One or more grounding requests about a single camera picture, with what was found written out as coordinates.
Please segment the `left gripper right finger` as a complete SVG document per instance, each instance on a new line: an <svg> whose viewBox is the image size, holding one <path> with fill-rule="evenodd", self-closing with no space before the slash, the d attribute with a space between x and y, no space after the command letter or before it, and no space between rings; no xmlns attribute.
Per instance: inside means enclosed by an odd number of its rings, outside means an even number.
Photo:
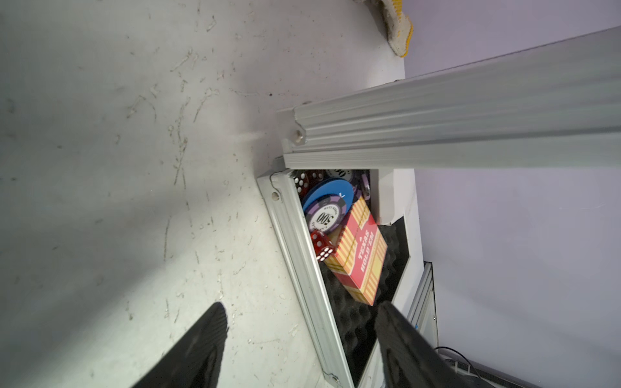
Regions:
<svg viewBox="0 0 621 388"><path fill-rule="evenodd" d="M378 305L375 332L387 387L450 388L470 385L433 350L390 302Z"/></svg>

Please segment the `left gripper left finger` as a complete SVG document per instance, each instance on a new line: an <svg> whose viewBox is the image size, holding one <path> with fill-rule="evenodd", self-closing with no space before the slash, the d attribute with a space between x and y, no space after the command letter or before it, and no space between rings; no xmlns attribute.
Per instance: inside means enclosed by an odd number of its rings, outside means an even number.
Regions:
<svg viewBox="0 0 621 388"><path fill-rule="evenodd" d="M226 309L215 302L136 387L215 387L228 332Z"/></svg>

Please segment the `silver aluminium poker case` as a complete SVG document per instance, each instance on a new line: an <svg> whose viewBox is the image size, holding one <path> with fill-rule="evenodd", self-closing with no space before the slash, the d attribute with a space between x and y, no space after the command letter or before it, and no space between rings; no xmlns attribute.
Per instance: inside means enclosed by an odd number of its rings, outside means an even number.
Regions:
<svg viewBox="0 0 621 388"><path fill-rule="evenodd" d="M337 335L335 316L311 244L302 233L302 205L293 173L309 167L352 167L403 175L380 205L420 223L425 169L496 171L516 181L520 171L580 171L591 174L620 165L620 30L618 27L488 58L450 69L278 113L283 155L257 182L281 246L323 378L332 387L354 384ZM611 362L620 348L605 330L593 339L578 326L578 314L530 314L509 300L509 291L538 291L539 305L577 291L569 302L582 307L607 302L603 287L620 289L612 266L620 260L604 237L603 221L620 197L586 184L574 192L553 189L533 200L515 199L494 208L477 200L465 216L467 236L441 233L447 262L465 280L459 289L490 281L484 294L467 297L473 307L467 330L479 333L478 318L521 323L525 347L549 334L556 349L577 349L578 360L606 386L619 386Z"/></svg>

